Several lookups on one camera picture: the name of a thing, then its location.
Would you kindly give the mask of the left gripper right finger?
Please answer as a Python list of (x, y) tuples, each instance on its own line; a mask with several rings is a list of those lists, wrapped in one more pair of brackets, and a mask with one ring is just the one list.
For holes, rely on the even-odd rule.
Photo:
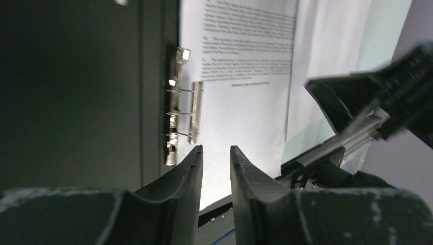
[(237, 244), (432, 244), (432, 213), (398, 188), (290, 189), (230, 149)]

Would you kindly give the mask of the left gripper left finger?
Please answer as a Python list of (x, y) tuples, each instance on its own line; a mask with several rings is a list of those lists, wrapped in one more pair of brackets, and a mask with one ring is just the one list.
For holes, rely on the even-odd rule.
[(194, 244), (203, 178), (198, 145), (130, 192), (21, 188), (1, 193), (1, 244)]

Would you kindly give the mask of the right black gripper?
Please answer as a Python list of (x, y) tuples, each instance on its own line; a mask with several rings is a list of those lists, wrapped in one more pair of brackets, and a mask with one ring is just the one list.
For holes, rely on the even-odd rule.
[(304, 88), (341, 137), (354, 135), (373, 111), (382, 110), (365, 133), (388, 140), (408, 130), (432, 147), (432, 42), (377, 70), (312, 78)]

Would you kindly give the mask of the printed paper sheet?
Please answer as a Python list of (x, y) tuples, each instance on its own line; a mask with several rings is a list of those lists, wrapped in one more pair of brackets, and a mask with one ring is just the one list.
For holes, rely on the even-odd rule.
[(323, 118), (304, 88), (310, 78), (355, 70), (371, 1), (299, 1), (286, 140)]
[(191, 50), (184, 80), (203, 83), (201, 209), (231, 194), (233, 145), (266, 174), (280, 175), (298, 5), (181, 2), (180, 43)]

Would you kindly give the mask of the red black clip folder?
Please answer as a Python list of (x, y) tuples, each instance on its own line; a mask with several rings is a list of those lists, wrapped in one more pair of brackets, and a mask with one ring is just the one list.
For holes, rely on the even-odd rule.
[(1, 190), (162, 175), (178, 1), (1, 1)]

